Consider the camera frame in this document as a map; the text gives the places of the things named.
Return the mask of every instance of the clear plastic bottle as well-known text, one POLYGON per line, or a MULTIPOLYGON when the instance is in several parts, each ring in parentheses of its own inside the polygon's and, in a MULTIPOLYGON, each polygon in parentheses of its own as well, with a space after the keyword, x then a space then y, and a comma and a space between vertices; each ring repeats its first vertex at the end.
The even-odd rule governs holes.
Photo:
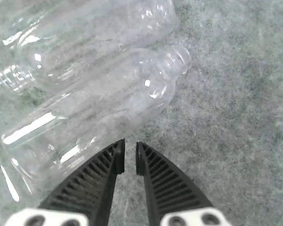
POLYGON ((0 88, 21 92, 34 86, 61 91, 90 76, 90 71, 108 58, 129 48, 147 46, 175 27, 172 0, 62 3, 13 38, 16 44, 8 64, 0 69, 0 88))
POLYGON ((190 66, 182 46, 127 51, 24 117, 2 143, 29 178, 57 181, 165 108, 190 66))
POLYGON ((0 142, 0 225, 14 212, 21 210, 29 203, 36 207, 44 193, 36 189, 23 173, 14 167, 15 160, 10 158, 0 142))

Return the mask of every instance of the bottle body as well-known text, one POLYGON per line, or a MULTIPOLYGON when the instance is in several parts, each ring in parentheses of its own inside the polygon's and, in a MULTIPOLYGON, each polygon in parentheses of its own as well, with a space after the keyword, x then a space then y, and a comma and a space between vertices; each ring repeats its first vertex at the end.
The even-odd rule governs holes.
POLYGON ((60 91, 120 52, 144 47, 171 32, 171 0, 76 1, 21 33, 14 61, 0 70, 0 87, 60 91))
POLYGON ((123 53, 25 117, 2 135, 4 146, 30 178, 71 172, 169 104, 176 76, 191 64, 186 49, 169 53, 123 53))

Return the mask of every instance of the gray carpet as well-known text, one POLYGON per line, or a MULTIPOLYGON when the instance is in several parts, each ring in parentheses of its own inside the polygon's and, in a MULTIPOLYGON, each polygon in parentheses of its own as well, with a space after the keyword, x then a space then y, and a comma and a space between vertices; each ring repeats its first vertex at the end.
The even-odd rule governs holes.
MULTIPOLYGON (((233 225, 283 226, 283 0, 174 2, 180 26, 152 47, 181 43, 193 66, 171 105, 126 138, 109 225, 148 225, 134 159, 135 142, 143 141, 191 177, 233 225)), ((28 93, 18 108, 41 98, 28 93)), ((5 206, 0 218, 10 212, 5 206)))

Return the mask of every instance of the bottle mouth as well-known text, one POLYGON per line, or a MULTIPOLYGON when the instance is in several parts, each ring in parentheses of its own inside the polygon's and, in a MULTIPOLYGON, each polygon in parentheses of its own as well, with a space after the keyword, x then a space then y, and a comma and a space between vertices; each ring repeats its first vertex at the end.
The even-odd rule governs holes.
POLYGON ((174 45, 167 49, 167 56, 172 60, 176 70, 186 74, 192 67, 192 58, 189 51, 182 45, 174 45))
POLYGON ((33 80, 30 72, 21 71, 17 65, 11 65, 0 71, 0 89, 7 89, 14 93, 21 93, 33 80))

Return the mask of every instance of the screw hole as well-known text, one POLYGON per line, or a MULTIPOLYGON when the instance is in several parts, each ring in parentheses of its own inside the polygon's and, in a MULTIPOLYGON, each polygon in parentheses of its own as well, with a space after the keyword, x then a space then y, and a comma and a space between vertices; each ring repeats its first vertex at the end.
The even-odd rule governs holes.
POLYGON ((185 226, 185 221, 180 217, 172 217, 169 220, 169 226, 185 226))
POLYGON ((65 222, 62 226, 80 226, 80 223, 77 220, 69 220, 65 222))
POLYGON ((220 221, 217 217, 212 214, 205 214, 202 216, 202 221, 206 225, 219 225, 220 221))
POLYGON ((45 221, 45 217, 41 215, 34 216, 30 218, 25 226, 42 226, 45 221))

